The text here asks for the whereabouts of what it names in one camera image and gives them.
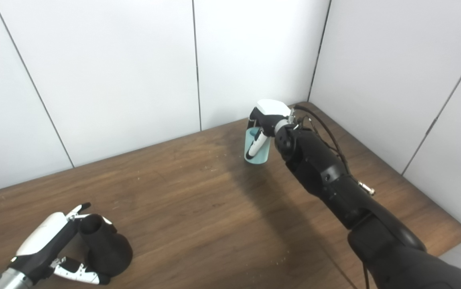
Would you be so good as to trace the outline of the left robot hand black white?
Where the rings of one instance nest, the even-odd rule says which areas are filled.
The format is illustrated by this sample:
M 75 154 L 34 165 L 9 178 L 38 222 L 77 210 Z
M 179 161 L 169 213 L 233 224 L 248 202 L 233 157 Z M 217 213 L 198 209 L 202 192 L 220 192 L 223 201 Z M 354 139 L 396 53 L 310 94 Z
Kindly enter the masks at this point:
M 59 254 L 79 231 L 81 214 L 91 203 L 76 206 L 69 213 L 55 212 L 26 238 L 2 274 L 3 289 L 30 289 L 39 281 L 56 275 L 67 280 L 95 285 L 107 285 L 111 278 L 97 273 L 87 265 Z

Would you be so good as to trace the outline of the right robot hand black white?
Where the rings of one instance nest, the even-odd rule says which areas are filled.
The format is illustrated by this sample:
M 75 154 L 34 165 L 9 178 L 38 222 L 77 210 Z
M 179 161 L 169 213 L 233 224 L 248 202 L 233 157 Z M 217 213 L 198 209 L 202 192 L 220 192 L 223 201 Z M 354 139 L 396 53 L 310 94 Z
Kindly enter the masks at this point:
M 258 131 L 246 150 L 245 159 L 247 161 L 255 159 L 280 128 L 293 124 L 293 119 L 293 110 L 282 101 L 259 100 L 248 118 L 247 128 L 258 128 Z

